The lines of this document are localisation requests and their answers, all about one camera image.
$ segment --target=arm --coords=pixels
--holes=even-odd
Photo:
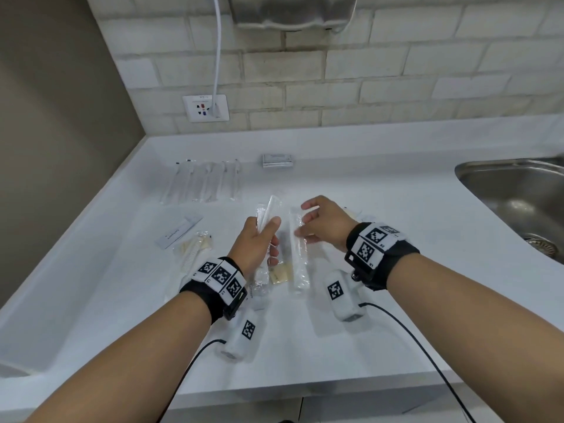
[[[247,220],[228,255],[244,277],[256,270],[271,241],[278,244],[280,219],[261,234],[256,222]],[[271,255],[278,251],[272,248]],[[193,292],[180,293],[95,356],[26,421],[154,423],[211,324],[208,305]]]
[[[346,251],[358,223],[323,196],[302,208],[315,206],[296,234]],[[443,359],[504,421],[563,421],[564,333],[419,254],[399,259],[387,288]]]

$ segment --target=white power cord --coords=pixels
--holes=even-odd
[[[216,113],[215,108],[215,97],[217,95],[217,83],[219,81],[219,61],[221,58],[221,13],[219,11],[219,1],[213,0],[215,5],[215,18],[217,20],[217,51],[215,53],[215,81],[213,84],[213,96],[211,97],[211,115],[213,117],[219,117],[219,113]]]

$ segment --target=white countertop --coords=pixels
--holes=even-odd
[[[286,206],[326,194],[340,205],[375,215],[405,232],[423,255],[564,330],[564,266],[526,244],[454,172],[465,161],[542,156],[550,151],[521,146],[298,160],[294,169],[284,171],[249,164],[243,202],[162,207],[157,199],[147,199],[52,366],[38,375],[0,379],[0,421],[29,413],[69,375],[162,304],[172,255],[156,248],[153,240],[183,213],[204,212],[197,229],[209,230],[213,253],[225,255],[245,217],[273,192]],[[327,245],[312,247],[310,255],[326,255],[336,266],[348,267],[342,254]],[[369,309],[369,317],[341,323],[315,287],[309,296],[299,297],[288,286],[273,288],[271,306],[264,312],[266,328],[259,333],[253,355],[234,364],[206,351],[173,408],[441,383],[417,345],[385,314]],[[439,367],[457,380],[387,291],[364,288],[363,294],[413,330]],[[216,323],[206,341],[222,338],[225,328],[225,321]]]

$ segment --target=finger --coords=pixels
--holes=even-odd
[[[243,231],[249,232],[251,234],[257,233],[257,217],[256,216],[250,216],[249,218],[246,219],[245,225],[243,226]]]
[[[319,218],[316,218],[313,221],[308,222],[306,225],[297,228],[296,231],[294,231],[294,234],[298,237],[310,236],[312,234],[315,234],[315,232],[318,230],[318,225]]]
[[[316,235],[312,234],[311,236],[306,237],[306,242],[308,245],[316,244],[317,242],[321,242],[321,239],[318,238]]]
[[[329,201],[330,200],[325,196],[314,197],[313,199],[309,199],[308,201],[302,203],[302,209],[310,209],[315,206],[321,206]]]
[[[270,256],[278,256],[280,255],[280,251],[278,251],[278,249],[274,248],[274,246],[270,247]]]
[[[275,216],[274,218],[272,218],[272,220],[270,220],[270,222],[266,225],[266,227],[264,227],[264,229],[262,230],[261,234],[259,234],[259,236],[263,237],[266,241],[268,241],[268,243],[270,243],[274,238],[274,235],[280,228],[281,223],[282,220],[280,219],[280,217]]]
[[[303,218],[302,221],[307,224],[310,221],[313,221],[314,219],[316,219],[319,216],[319,209],[315,209],[311,212],[306,213]]]

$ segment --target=wrist strap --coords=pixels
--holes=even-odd
[[[219,319],[216,318],[217,315],[221,314],[227,320],[233,318],[247,295],[245,284],[245,277],[235,261],[224,256],[203,263],[180,292],[192,291],[198,294],[208,305],[215,322]]]
[[[384,223],[361,223],[347,238],[345,261],[374,291],[386,289],[387,278],[401,257],[419,253],[405,235]]]

